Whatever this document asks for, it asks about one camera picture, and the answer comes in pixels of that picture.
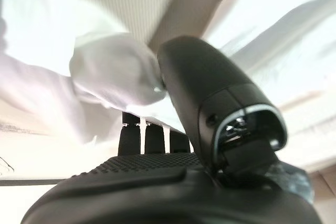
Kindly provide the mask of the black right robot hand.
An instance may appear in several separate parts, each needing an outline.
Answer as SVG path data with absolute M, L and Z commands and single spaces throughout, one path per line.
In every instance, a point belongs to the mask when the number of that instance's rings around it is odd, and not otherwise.
M 23 223 L 320 223 L 307 173 L 280 161 L 279 110 L 227 57 L 182 36 L 157 53 L 193 153 L 113 157 L 39 198 Z

